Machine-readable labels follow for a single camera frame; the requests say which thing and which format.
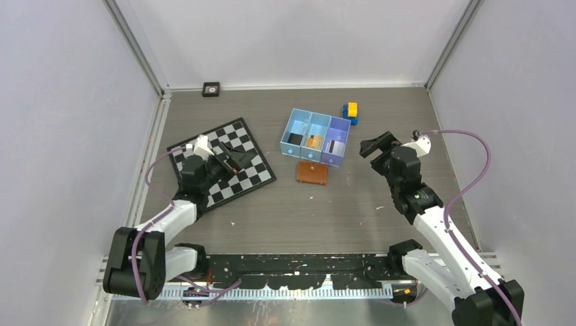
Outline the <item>blue yellow toy block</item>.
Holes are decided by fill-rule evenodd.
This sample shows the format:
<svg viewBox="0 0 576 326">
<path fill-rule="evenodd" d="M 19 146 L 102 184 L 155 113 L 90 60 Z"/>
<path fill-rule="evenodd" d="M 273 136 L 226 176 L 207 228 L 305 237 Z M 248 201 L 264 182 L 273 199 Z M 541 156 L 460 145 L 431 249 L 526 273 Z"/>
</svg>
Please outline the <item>blue yellow toy block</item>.
<svg viewBox="0 0 576 326">
<path fill-rule="evenodd" d="M 358 103 L 356 102 L 349 102 L 343 105 L 342 108 L 342 117 L 346 120 L 350 121 L 352 126 L 356 126 L 358 124 Z"/>
</svg>

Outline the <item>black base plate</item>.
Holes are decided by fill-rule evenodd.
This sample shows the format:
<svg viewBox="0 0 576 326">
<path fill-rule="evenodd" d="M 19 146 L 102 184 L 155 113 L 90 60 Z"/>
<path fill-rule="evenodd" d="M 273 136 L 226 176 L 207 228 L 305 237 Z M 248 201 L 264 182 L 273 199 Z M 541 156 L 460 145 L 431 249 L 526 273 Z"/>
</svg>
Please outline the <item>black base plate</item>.
<svg viewBox="0 0 576 326">
<path fill-rule="evenodd" d="M 385 282 L 399 292 L 420 283 L 388 265 L 385 254 L 212 254 L 183 274 L 192 281 L 209 281 L 225 289 L 241 280 L 241 289 L 318 289 L 330 282 L 337 290 L 379 289 Z"/>
</svg>

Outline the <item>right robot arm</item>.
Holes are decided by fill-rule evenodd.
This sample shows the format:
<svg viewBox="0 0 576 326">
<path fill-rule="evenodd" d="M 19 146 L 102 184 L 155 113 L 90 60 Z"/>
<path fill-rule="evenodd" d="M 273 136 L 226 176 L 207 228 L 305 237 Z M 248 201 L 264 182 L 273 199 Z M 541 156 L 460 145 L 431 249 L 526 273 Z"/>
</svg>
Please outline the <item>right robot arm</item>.
<svg viewBox="0 0 576 326">
<path fill-rule="evenodd" d="M 421 157 L 431 150 L 432 131 L 414 131 L 401 143 L 391 132 L 360 143 L 360 156 L 379 150 L 371 167 L 388 184 L 397 211 L 437 251 L 438 264 L 413 240 L 389 249 L 388 270 L 395 278 L 412 276 L 442 301 L 455 325 L 521 325 L 524 290 L 504 280 L 466 241 L 440 197 L 422 181 Z"/>
</svg>

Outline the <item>black white chessboard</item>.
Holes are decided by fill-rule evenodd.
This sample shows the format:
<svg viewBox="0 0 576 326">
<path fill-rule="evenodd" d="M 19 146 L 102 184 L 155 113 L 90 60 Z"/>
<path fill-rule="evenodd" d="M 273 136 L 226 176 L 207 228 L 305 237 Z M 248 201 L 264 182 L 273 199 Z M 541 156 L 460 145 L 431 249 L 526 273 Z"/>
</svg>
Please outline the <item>black white chessboard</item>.
<svg viewBox="0 0 576 326">
<path fill-rule="evenodd" d="M 188 156 L 184 152 L 185 145 L 193 141 L 196 136 L 166 148 L 170 152 L 170 161 L 179 186 L 174 199 L 195 203 L 199 216 L 276 180 L 269 163 L 242 117 L 202 134 L 208 136 L 209 147 L 214 156 L 223 153 L 219 148 L 220 143 L 225 143 L 236 150 L 253 152 L 256 156 L 248 168 L 234 172 L 234 176 L 228 181 L 221 180 L 213 185 L 196 185 L 194 171 L 205 161 L 195 155 Z"/>
</svg>

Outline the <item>brown leather card holder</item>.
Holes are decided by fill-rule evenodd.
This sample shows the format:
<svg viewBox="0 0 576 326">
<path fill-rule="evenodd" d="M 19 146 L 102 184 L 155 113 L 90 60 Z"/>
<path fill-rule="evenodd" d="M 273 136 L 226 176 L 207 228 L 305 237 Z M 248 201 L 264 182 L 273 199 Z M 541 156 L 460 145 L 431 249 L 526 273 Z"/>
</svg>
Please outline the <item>brown leather card holder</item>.
<svg viewBox="0 0 576 326">
<path fill-rule="evenodd" d="M 296 181 L 314 185 L 326 185 L 328 165 L 320 162 L 299 161 Z"/>
</svg>

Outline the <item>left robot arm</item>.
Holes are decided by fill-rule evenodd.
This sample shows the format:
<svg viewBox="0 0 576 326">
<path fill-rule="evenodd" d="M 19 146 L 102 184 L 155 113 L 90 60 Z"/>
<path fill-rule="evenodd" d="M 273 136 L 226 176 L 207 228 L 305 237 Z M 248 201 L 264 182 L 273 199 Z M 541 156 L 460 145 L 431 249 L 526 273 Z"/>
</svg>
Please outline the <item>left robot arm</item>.
<svg viewBox="0 0 576 326">
<path fill-rule="evenodd" d="M 138 297 L 143 303 L 156 299 L 167 281 L 186 276 L 202 280 L 209 271 L 205 248 L 181 243 L 166 245 L 201 217 L 209 203 L 209 190 L 247 169 L 256 156 L 251 151 L 218 144 L 221 153 L 194 141 L 184 150 L 192 154 L 183 161 L 177 193 L 153 219 L 133 228 L 121 227 L 111 242 L 103 278 L 106 293 Z"/>
</svg>

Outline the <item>silver black card in bin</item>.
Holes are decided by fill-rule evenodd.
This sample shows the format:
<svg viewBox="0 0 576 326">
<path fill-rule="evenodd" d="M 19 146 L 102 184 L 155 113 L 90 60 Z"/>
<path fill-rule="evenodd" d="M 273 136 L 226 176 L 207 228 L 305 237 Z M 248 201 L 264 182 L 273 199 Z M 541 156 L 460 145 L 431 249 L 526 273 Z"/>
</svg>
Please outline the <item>silver black card in bin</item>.
<svg viewBox="0 0 576 326">
<path fill-rule="evenodd" d="M 346 143 L 337 140 L 329 140 L 325 152 L 335 156 L 343 156 L 345 152 Z"/>
</svg>

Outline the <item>orange card in bin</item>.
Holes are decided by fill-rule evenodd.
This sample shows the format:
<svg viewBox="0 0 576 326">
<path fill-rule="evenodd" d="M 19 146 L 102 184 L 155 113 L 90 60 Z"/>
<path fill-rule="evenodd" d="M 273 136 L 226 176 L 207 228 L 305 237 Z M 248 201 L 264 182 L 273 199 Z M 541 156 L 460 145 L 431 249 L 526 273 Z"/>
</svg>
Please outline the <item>orange card in bin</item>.
<svg viewBox="0 0 576 326">
<path fill-rule="evenodd" d="M 306 147 L 315 150 L 321 150 L 323 146 L 323 137 L 319 135 L 310 135 L 306 140 Z"/>
</svg>

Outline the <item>purple right bin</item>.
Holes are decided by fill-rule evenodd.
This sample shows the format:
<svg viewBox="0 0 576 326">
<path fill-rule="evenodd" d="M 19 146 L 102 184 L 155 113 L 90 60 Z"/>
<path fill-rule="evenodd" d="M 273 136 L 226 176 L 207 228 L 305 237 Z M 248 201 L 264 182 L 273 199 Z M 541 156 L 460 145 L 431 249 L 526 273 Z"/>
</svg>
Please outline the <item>purple right bin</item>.
<svg viewBox="0 0 576 326">
<path fill-rule="evenodd" d="M 340 167 L 350 132 L 350 121 L 340 117 L 331 117 L 321 151 L 321 163 Z"/>
</svg>

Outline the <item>light blue bin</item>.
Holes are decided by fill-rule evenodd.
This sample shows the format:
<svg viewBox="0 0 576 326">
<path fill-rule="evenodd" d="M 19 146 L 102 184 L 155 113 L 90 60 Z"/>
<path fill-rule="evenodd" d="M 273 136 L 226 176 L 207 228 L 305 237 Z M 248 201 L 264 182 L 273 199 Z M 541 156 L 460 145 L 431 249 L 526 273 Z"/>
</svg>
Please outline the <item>light blue bin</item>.
<svg viewBox="0 0 576 326">
<path fill-rule="evenodd" d="M 301 146 L 301 159 L 320 162 L 331 117 L 322 113 L 310 112 L 304 121 L 306 130 Z"/>
<path fill-rule="evenodd" d="M 292 109 L 280 141 L 281 153 L 294 158 L 301 158 L 304 138 L 308 132 L 311 111 Z"/>
</svg>

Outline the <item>light blue middle bin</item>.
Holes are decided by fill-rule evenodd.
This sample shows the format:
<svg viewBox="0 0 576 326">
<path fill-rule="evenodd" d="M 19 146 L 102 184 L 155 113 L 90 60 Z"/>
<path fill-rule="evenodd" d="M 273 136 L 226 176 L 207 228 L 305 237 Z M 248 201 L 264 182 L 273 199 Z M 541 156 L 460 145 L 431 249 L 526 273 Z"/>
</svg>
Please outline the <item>light blue middle bin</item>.
<svg viewBox="0 0 576 326">
<path fill-rule="evenodd" d="M 301 146 L 301 159 L 320 162 L 331 117 L 322 113 L 310 112 L 304 121 L 306 130 Z"/>
</svg>

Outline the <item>light blue left bin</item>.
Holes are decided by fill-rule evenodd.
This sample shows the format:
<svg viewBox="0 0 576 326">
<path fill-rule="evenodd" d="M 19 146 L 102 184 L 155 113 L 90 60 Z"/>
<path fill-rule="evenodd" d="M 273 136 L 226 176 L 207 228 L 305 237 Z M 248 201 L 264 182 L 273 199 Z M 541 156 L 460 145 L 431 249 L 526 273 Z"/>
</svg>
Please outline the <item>light blue left bin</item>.
<svg viewBox="0 0 576 326">
<path fill-rule="evenodd" d="M 292 109 L 280 141 L 281 153 L 294 158 L 301 158 L 304 138 L 308 132 L 311 111 Z"/>
</svg>

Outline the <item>small black square box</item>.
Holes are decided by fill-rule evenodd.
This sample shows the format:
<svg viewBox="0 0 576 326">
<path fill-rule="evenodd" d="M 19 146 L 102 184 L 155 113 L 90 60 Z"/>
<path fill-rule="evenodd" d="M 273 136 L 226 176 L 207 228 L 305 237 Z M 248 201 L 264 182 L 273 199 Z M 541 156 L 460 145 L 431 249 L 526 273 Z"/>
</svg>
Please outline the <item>small black square box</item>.
<svg viewBox="0 0 576 326">
<path fill-rule="evenodd" d="M 202 85 L 203 97 L 218 97 L 221 89 L 221 84 L 218 81 L 204 82 Z"/>
</svg>

